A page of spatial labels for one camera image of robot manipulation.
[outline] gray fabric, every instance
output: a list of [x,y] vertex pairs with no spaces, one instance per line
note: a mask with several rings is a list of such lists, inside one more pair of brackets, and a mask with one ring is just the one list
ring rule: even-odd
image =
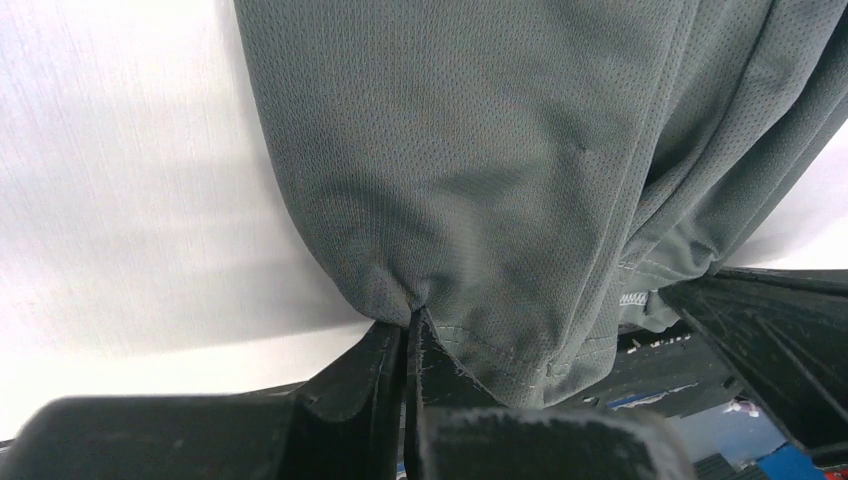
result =
[[606,375],[845,119],[844,1],[237,2],[289,212],[501,401]]

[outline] cloth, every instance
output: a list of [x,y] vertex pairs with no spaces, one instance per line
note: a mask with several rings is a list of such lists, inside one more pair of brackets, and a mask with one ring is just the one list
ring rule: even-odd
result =
[[848,115],[845,1],[237,1],[277,181],[361,313],[500,401],[606,375]]

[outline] white surface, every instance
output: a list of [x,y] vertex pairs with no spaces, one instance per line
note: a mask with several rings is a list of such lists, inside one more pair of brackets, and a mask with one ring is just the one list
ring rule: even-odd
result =
[[[848,268],[846,149],[734,263]],[[228,0],[6,0],[0,158],[0,440],[65,395],[304,380],[370,323],[285,213]]]

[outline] gray garment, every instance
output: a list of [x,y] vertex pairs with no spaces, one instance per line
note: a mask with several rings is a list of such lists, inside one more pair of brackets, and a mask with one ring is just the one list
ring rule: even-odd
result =
[[363,314],[501,401],[606,375],[619,322],[718,268],[848,116],[845,1],[244,0],[268,149]]

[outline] perforated fabric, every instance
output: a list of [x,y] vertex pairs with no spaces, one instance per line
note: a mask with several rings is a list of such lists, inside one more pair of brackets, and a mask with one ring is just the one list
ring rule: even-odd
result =
[[237,2],[313,255],[371,318],[426,306],[531,407],[606,375],[619,322],[673,323],[655,291],[717,268],[835,132],[844,8]]

